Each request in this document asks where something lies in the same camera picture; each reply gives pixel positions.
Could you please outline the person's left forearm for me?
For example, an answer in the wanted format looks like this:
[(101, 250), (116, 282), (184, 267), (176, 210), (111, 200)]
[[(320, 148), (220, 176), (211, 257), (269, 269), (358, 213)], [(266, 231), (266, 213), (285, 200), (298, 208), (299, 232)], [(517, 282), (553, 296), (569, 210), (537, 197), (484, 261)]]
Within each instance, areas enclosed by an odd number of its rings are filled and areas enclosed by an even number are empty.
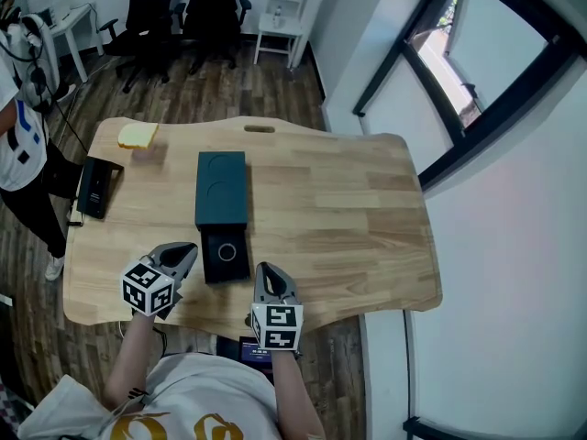
[(114, 410), (146, 391), (146, 378), (154, 338), (155, 316), (135, 313), (130, 321), (103, 394), (103, 405)]

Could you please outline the black slanted desk stand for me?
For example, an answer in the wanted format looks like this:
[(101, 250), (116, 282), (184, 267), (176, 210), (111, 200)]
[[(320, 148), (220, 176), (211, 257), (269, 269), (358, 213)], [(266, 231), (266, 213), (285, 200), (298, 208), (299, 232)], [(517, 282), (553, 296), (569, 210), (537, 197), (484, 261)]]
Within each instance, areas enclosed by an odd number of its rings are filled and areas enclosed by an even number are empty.
[(96, 219), (104, 219), (114, 190), (113, 177), (120, 176), (124, 167), (113, 161), (88, 156), (83, 165), (77, 197), (77, 211)]

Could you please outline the black window frame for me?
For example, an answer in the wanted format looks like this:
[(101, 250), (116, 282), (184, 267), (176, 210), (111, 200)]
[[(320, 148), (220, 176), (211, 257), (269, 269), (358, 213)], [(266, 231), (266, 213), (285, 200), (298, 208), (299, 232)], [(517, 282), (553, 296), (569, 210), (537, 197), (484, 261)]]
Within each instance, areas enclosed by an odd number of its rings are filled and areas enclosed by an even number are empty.
[(364, 117), (366, 106), (383, 85), (397, 59), (406, 59), (453, 143), (447, 153), (420, 173), (420, 184), (425, 191), (456, 173), (507, 133), (537, 105), (578, 57), (587, 59), (587, 40), (547, 0), (497, 1), (536, 30), (545, 39), (546, 46), (470, 124), (463, 124), (449, 97), (413, 45), (416, 37), (438, 29), (438, 21), (450, 0), (419, 0), (352, 110), (355, 116)]

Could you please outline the black office chair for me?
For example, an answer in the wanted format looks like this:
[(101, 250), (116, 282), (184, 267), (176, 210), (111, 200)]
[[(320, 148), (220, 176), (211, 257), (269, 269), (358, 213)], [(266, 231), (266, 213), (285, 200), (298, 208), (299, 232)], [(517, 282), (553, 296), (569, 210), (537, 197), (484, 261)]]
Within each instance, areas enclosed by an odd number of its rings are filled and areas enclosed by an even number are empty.
[(241, 26), (252, 8), (250, 0), (190, 0), (183, 22), (183, 35), (196, 43), (196, 57), (191, 75), (205, 60), (217, 55), (234, 69), (234, 52), (239, 46)]
[(172, 24), (182, 9), (183, 4), (172, 7), (172, 0), (129, 0), (124, 31), (115, 31), (116, 19), (99, 28), (111, 37), (111, 41), (104, 46), (105, 53), (128, 58), (116, 66), (117, 77), (121, 77), (127, 68), (132, 70), (122, 88), (125, 94), (130, 92), (133, 82), (143, 70), (158, 74), (163, 83), (169, 81)]

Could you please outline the white stool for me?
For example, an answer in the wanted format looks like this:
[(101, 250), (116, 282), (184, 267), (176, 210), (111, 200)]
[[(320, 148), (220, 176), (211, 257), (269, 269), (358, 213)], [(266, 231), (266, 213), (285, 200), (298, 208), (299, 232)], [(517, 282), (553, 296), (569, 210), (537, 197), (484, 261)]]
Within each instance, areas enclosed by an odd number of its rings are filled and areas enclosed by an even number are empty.
[[(294, 67), (294, 51), (303, 35), (301, 15), (304, 3), (305, 0), (266, 0), (258, 24), (258, 36), (253, 58), (255, 65), (258, 64), (260, 54), (268, 52), (286, 55), (287, 68)], [(278, 26), (274, 26), (272, 18), (277, 6), (282, 7), (281, 22)], [(275, 49), (263, 46), (262, 39), (265, 36), (286, 39), (285, 48)]]

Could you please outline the dark teal rectangular box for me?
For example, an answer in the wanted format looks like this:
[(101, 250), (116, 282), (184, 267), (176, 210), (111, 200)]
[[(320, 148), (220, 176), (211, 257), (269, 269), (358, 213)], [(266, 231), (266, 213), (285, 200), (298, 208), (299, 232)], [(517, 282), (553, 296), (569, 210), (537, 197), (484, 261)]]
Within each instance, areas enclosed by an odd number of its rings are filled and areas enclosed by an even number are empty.
[[(205, 282), (218, 285), (250, 279), (246, 230), (249, 221), (248, 178), (242, 151), (200, 152), (195, 190), (194, 224), (201, 235)], [(237, 249), (230, 262), (217, 250), (223, 243)]]

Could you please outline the person's white shirt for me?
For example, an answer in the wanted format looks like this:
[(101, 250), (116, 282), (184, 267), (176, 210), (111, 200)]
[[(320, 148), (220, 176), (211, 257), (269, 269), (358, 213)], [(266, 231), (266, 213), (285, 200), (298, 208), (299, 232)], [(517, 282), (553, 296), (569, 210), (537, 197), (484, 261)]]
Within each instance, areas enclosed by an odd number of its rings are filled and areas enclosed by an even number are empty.
[(107, 410), (65, 375), (20, 425), (19, 440), (281, 440), (273, 386), (236, 361), (167, 356), (146, 393)]

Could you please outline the small white desk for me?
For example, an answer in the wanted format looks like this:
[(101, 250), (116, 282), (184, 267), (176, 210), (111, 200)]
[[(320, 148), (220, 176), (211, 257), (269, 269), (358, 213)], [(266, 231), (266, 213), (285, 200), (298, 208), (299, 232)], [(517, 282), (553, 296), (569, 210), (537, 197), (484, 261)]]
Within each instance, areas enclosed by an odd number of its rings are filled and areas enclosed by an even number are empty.
[(67, 15), (58, 21), (55, 25), (50, 28), (50, 34), (56, 38), (58, 36), (64, 36), (66, 38), (68, 48), (72, 55), (74, 65), (80, 75), (82, 83), (88, 82), (88, 75), (83, 66), (83, 62), (80, 56), (80, 51), (77, 46), (77, 42), (73, 35), (74, 27), (82, 21), (85, 17), (89, 17), (92, 36), (94, 44), (97, 48), (99, 56), (105, 54), (103, 41), (100, 36), (100, 29), (98, 28), (98, 14), (94, 6), (91, 3), (86, 3), (70, 9)]

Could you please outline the black device with screen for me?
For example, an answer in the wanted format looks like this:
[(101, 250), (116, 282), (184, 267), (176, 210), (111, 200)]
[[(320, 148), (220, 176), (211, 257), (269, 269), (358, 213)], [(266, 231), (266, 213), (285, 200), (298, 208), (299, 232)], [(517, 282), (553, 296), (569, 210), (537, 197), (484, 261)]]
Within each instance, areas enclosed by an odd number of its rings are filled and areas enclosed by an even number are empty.
[(272, 375), (271, 353), (261, 348), (254, 337), (241, 337), (236, 341), (219, 335), (216, 339), (216, 354), (235, 360), (266, 376)]

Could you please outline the person's right forearm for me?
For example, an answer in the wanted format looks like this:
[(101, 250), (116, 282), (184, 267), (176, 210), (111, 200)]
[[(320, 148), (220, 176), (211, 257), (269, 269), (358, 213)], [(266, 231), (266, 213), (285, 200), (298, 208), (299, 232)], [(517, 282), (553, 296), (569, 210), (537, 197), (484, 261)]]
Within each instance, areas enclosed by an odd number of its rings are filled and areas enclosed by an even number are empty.
[(272, 351), (278, 427), (283, 440), (326, 440), (324, 427), (289, 351)]

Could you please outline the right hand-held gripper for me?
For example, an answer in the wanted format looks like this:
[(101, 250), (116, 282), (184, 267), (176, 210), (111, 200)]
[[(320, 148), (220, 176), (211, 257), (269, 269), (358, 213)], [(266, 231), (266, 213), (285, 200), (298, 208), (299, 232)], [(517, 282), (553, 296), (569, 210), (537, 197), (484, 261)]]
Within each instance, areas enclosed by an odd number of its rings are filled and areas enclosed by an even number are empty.
[(254, 302), (250, 326), (261, 349), (297, 351), (304, 324), (304, 307), (295, 298), (294, 279), (280, 267), (266, 261), (256, 267), (254, 298), (284, 297), (274, 302)]

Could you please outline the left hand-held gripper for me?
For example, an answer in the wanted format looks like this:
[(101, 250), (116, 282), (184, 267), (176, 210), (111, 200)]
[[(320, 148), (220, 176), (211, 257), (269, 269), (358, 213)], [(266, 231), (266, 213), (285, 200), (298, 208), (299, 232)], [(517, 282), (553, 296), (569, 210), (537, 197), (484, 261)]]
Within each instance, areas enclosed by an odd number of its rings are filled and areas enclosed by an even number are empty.
[(121, 274), (121, 296), (133, 311), (167, 317), (183, 298), (179, 290), (197, 258), (193, 242), (155, 247), (150, 255), (131, 262)]

